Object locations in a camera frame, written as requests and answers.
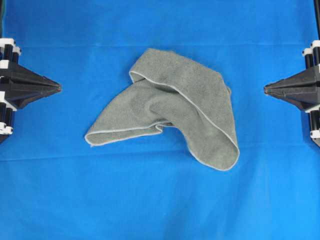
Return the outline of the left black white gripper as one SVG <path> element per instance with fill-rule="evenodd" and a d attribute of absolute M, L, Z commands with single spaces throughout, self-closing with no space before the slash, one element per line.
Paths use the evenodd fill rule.
<path fill-rule="evenodd" d="M 0 38 L 0 84 L 8 84 L 10 79 L 25 84 L 39 85 L 0 89 L 0 143 L 14 132 L 14 119 L 17 109 L 42 98 L 61 92 L 61 85 L 18 64 L 21 49 L 13 38 Z"/>

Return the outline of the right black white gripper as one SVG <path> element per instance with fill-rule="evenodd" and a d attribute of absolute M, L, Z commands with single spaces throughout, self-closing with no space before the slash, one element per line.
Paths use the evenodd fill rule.
<path fill-rule="evenodd" d="M 316 86 L 320 82 L 320 41 L 314 40 L 309 48 L 302 51 L 306 70 L 288 78 L 267 84 L 264 93 L 285 101 L 308 113 L 311 140 L 320 146 L 320 101 L 308 100 L 302 94 L 285 94 L 282 88 Z"/>

